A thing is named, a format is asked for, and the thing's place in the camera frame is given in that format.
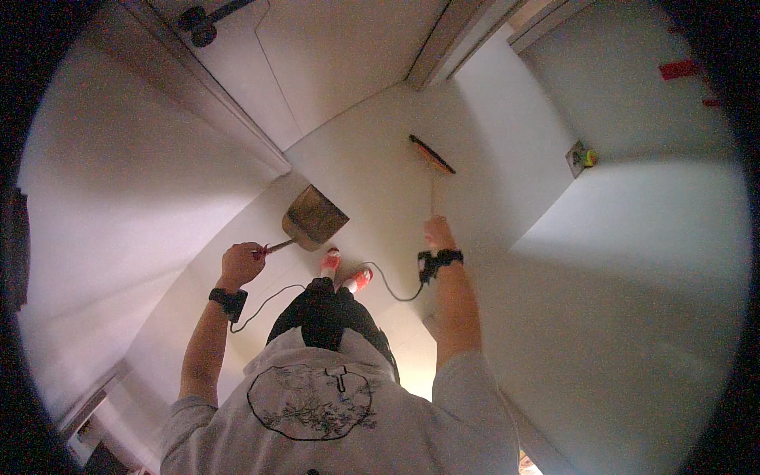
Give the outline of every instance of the black wristband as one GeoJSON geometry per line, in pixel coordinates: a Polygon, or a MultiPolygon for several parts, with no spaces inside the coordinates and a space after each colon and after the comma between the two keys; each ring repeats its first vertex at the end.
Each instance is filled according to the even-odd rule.
{"type": "Polygon", "coordinates": [[[224,289],[213,289],[208,294],[208,299],[222,304],[222,312],[227,314],[227,319],[232,323],[237,323],[240,320],[240,314],[242,313],[242,307],[245,305],[245,300],[248,298],[248,292],[244,290],[238,290],[235,293],[227,293],[224,289]]]}
{"type": "Polygon", "coordinates": [[[450,265],[453,261],[464,264],[464,256],[459,250],[441,249],[435,257],[430,251],[420,252],[417,254],[417,261],[420,266],[420,283],[430,283],[432,277],[438,276],[438,269],[442,265],[450,265]]]}

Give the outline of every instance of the shoe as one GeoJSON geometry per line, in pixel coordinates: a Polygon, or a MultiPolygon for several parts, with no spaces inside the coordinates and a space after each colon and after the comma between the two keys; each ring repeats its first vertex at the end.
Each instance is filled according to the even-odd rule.
{"type": "Polygon", "coordinates": [[[369,281],[372,280],[372,269],[363,268],[356,271],[351,277],[348,277],[340,285],[346,287],[351,293],[357,293],[364,287],[367,287],[369,281]]]}
{"type": "Polygon", "coordinates": [[[330,277],[334,280],[338,265],[340,265],[340,251],[337,248],[330,248],[319,262],[319,277],[330,277]]]}

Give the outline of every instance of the person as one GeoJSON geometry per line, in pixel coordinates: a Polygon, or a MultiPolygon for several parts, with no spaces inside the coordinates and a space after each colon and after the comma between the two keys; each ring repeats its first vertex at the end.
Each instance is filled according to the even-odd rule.
{"type": "MultiPolygon", "coordinates": [[[[517,473],[517,434],[481,354],[464,259],[449,252],[457,247],[444,217],[424,228],[438,256],[459,256],[436,276],[432,402],[398,384],[387,338],[353,298],[371,273],[334,292],[340,254],[331,249],[221,406],[229,309],[207,304],[163,428],[161,473],[517,473]]],[[[253,280],[263,251],[255,242],[233,245],[217,288],[232,295],[253,280]]]]}

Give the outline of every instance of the cable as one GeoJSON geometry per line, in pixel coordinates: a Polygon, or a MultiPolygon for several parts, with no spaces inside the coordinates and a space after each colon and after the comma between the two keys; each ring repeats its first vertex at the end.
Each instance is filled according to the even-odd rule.
{"type": "Polygon", "coordinates": [[[367,262],[362,262],[361,264],[357,265],[357,266],[356,266],[356,268],[358,269],[358,268],[360,268],[361,266],[363,266],[364,264],[372,264],[372,265],[374,265],[374,266],[377,268],[377,270],[378,270],[378,271],[380,271],[380,275],[382,276],[382,281],[385,283],[385,288],[386,288],[386,289],[388,289],[388,293],[390,293],[390,294],[391,294],[391,296],[392,296],[394,299],[398,300],[399,302],[411,302],[412,300],[416,299],[416,298],[417,298],[417,297],[420,295],[420,292],[422,292],[422,291],[423,291],[423,286],[424,286],[425,284],[424,284],[424,283],[422,283],[422,282],[420,282],[420,288],[419,288],[419,289],[417,289],[417,293],[415,293],[415,294],[414,294],[414,297],[412,297],[412,298],[410,298],[410,299],[402,299],[402,298],[399,298],[399,297],[397,297],[397,296],[396,296],[396,294],[395,294],[395,293],[393,293],[393,290],[391,290],[391,286],[389,286],[389,285],[388,285],[388,279],[386,279],[386,278],[385,278],[385,273],[382,271],[382,269],[380,268],[380,266],[379,266],[379,265],[375,264],[375,263],[374,263],[374,262],[372,262],[372,261],[367,261],[367,262]]]}
{"type": "Polygon", "coordinates": [[[242,324],[242,327],[238,328],[237,330],[233,330],[233,323],[232,323],[232,322],[230,322],[230,333],[238,333],[239,331],[242,331],[242,329],[243,329],[243,328],[245,328],[245,326],[248,324],[248,322],[249,322],[249,321],[251,321],[251,320],[253,320],[253,318],[254,318],[256,315],[258,315],[258,313],[261,311],[261,309],[263,309],[263,308],[264,308],[264,306],[265,306],[265,305],[267,305],[267,302],[269,302],[269,301],[270,301],[270,300],[272,300],[274,297],[276,297],[276,296],[280,295],[282,292],[284,292],[285,290],[288,290],[288,289],[289,289],[289,288],[291,288],[291,287],[301,287],[302,289],[306,290],[306,287],[304,287],[304,286],[303,286],[303,285],[301,285],[300,283],[295,283],[295,284],[293,284],[293,285],[289,285],[289,286],[287,286],[287,287],[283,287],[283,288],[280,290],[280,292],[277,292],[277,293],[275,293],[273,296],[271,296],[271,297],[269,297],[268,299],[266,299],[266,300],[264,301],[264,303],[262,303],[262,304],[261,304],[261,306],[260,306],[260,307],[258,307],[258,310],[256,310],[256,313],[255,313],[255,314],[253,314],[253,316],[252,316],[251,318],[249,318],[248,320],[246,320],[246,321],[245,321],[245,323],[243,323],[243,324],[242,324]]]}
{"type": "MultiPolygon", "coordinates": [[[[410,299],[402,299],[402,298],[399,298],[398,296],[396,296],[396,294],[395,294],[395,293],[393,293],[393,290],[391,290],[391,286],[389,286],[389,285],[388,285],[388,279],[386,279],[386,278],[385,278],[385,272],[383,272],[383,271],[382,271],[382,269],[380,268],[380,266],[379,266],[379,265],[375,264],[375,263],[374,263],[374,262],[372,262],[372,261],[362,262],[361,264],[359,264],[359,265],[357,265],[357,266],[356,266],[356,270],[358,270],[359,268],[361,268],[361,267],[362,267],[363,265],[365,265],[365,264],[372,264],[372,265],[374,265],[374,266],[375,266],[375,268],[376,268],[378,271],[380,271],[380,276],[382,277],[382,281],[383,281],[383,283],[385,284],[385,288],[386,288],[386,289],[388,289],[388,293],[390,293],[390,294],[391,294],[391,296],[392,296],[394,299],[398,300],[399,302],[411,302],[412,300],[416,299],[416,298],[417,298],[417,297],[420,295],[420,292],[422,292],[422,291],[423,291],[423,286],[424,286],[424,284],[423,284],[423,283],[420,283],[420,288],[419,288],[419,289],[417,289],[417,293],[415,293],[413,297],[411,297],[410,299]]],[[[242,327],[238,328],[237,330],[233,330],[233,323],[232,323],[232,322],[230,322],[230,333],[239,333],[240,331],[242,331],[242,329],[243,329],[243,328],[245,328],[245,326],[248,324],[248,322],[249,322],[249,321],[251,321],[251,320],[253,320],[253,318],[254,318],[256,315],[258,315],[258,314],[259,314],[259,312],[261,312],[261,309],[263,309],[263,308],[264,308],[264,306],[265,306],[265,305],[267,305],[267,302],[269,302],[269,301],[270,301],[270,300],[272,300],[274,297],[276,297],[276,296],[280,295],[282,292],[284,292],[285,290],[288,290],[288,289],[289,289],[289,288],[291,288],[291,287],[301,287],[302,289],[306,290],[306,287],[304,287],[304,286],[303,286],[303,285],[301,285],[300,283],[295,283],[295,284],[293,284],[293,285],[289,285],[289,286],[287,286],[287,287],[283,287],[282,289],[280,289],[280,291],[279,291],[279,292],[275,293],[273,296],[271,296],[271,297],[269,297],[268,299],[266,299],[266,300],[264,301],[264,303],[262,303],[262,304],[261,304],[261,306],[260,306],[260,307],[258,307],[258,310],[256,310],[256,313],[255,313],[255,314],[253,314],[253,316],[252,316],[251,318],[249,318],[248,320],[246,320],[246,321],[244,321],[244,322],[243,322],[243,324],[242,324],[242,327]]]]}

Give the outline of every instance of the leg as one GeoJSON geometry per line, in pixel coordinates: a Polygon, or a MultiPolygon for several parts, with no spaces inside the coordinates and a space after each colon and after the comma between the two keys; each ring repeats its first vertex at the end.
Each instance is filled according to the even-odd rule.
{"type": "Polygon", "coordinates": [[[400,382],[398,375],[398,366],[396,359],[391,352],[391,345],[385,333],[375,324],[375,320],[369,314],[365,306],[358,303],[353,298],[353,294],[346,287],[341,287],[335,294],[338,305],[340,306],[340,319],[344,328],[350,328],[361,334],[365,340],[370,342],[377,351],[383,355],[393,368],[396,382],[400,382]]]}
{"type": "Polygon", "coordinates": [[[334,298],[333,292],[332,279],[329,277],[317,277],[312,280],[306,290],[301,292],[277,317],[267,338],[267,345],[291,328],[303,326],[314,309],[323,309],[327,306],[326,302],[334,298]]]}

